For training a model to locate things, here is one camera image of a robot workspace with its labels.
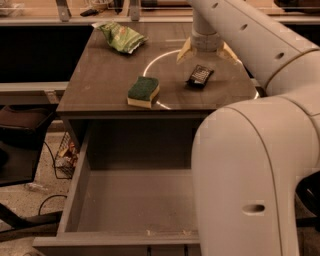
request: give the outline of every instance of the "drawer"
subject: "drawer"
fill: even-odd
[[[200,118],[90,122],[45,255],[200,255],[191,149]]]

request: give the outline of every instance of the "desk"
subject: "desk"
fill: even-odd
[[[241,64],[215,53],[176,65],[190,23],[127,25],[145,45],[122,55],[94,31],[58,106],[81,152],[57,237],[35,239],[46,255],[200,255],[193,137],[215,109],[256,92]],[[185,85],[196,64],[215,70],[203,90]],[[143,74],[159,79],[152,109],[126,102]]]

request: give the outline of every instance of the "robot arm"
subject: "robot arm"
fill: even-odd
[[[270,96],[219,109],[197,132],[202,254],[299,255],[295,188],[319,167],[319,48],[244,1],[189,2],[193,45],[221,37]]]

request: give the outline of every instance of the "black chair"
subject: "black chair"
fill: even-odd
[[[33,182],[56,106],[4,106],[0,110],[0,187]],[[0,204],[0,232],[57,223],[62,212],[28,218]]]
[[[304,206],[315,215],[297,219],[297,227],[315,227],[320,232],[320,171],[300,181],[296,194]]]

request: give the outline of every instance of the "sponge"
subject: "sponge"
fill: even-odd
[[[128,104],[151,109],[151,102],[158,94],[159,82],[153,77],[139,76],[128,91]]]

